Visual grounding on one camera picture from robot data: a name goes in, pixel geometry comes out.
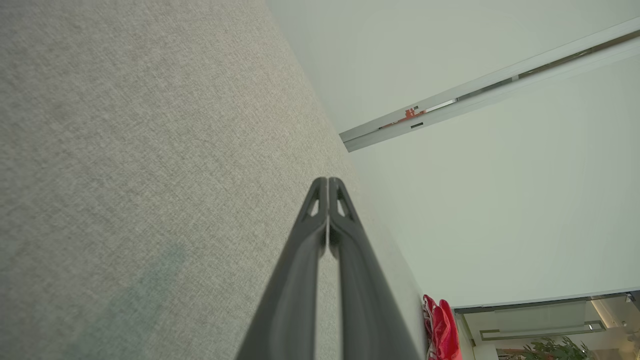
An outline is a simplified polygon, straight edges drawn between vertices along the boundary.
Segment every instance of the green leaves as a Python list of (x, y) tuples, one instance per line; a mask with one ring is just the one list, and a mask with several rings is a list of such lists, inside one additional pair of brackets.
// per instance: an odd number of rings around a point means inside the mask
[(510, 360), (587, 360), (589, 349), (582, 343), (580, 347), (570, 338), (563, 336), (562, 345), (551, 338), (541, 338), (524, 346), (523, 351), (513, 354)]

